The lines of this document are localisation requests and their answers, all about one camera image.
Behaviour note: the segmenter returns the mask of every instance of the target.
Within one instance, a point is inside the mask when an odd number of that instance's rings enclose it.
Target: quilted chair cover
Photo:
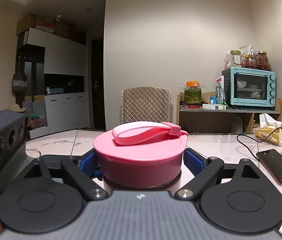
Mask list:
[[[121,123],[136,121],[170,122],[171,90],[136,87],[122,91]]]

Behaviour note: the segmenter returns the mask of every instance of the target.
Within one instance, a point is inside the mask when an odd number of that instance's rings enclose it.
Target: pink lid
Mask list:
[[[188,133],[172,123],[133,122],[99,135],[93,146],[108,158],[146,164],[175,158],[185,150],[187,139]]]

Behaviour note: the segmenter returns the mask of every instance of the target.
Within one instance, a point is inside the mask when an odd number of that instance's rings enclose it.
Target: pink container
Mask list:
[[[175,124],[133,122],[101,134],[93,142],[102,173],[128,187],[157,187],[181,170],[188,134]]]

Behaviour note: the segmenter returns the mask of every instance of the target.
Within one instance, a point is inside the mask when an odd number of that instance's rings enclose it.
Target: white cabinet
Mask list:
[[[48,34],[49,33],[30,28],[28,30],[28,33],[25,32],[23,44],[32,44],[36,46],[46,47]]]
[[[85,128],[85,101],[47,106],[46,118],[49,130],[52,132]]]
[[[31,139],[86,127],[85,93],[45,96],[47,127],[30,131]]]
[[[85,76],[86,46],[47,35],[44,73]]]

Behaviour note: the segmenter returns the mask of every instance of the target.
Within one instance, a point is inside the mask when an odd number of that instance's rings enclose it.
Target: charging cable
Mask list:
[[[251,155],[252,155],[257,161],[259,161],[259,159],[258,159],[258,158],[253,154],[253,152],[250,150],[250,148],[249,148],[247,145],[245,145],[243,142],[241,142],[241,141],[239,140],[239,137],[240,137],[240,136],[245,136],[245,137],[248,137],[248,138],[250,138],[250,139],[252,139],[252,140],[254,140],[254,141],[258,142],[258,143],[262,143],[262,142],[266,141],[266,140],[271,136],[271,134],[273,134],[274,132],[276,132],[276,131],[278,131],[278,130],[282,130],[282,127],[279,127],[279,128],[277,128],[277,129],[273,130],[265,139],[263,139],[263,140],[261,140],[261,141],[259,141],[259,140],[257,140],[257,139],[254,139],[254,138],[252,138],[251,136],[248,136],[248,135],[246,135],[246,134],[239,134],[239,135],[237,136],[237,141],[238,141],[239,143],[241,143],[245,148],[247,148],[248,151],[251,153]]]

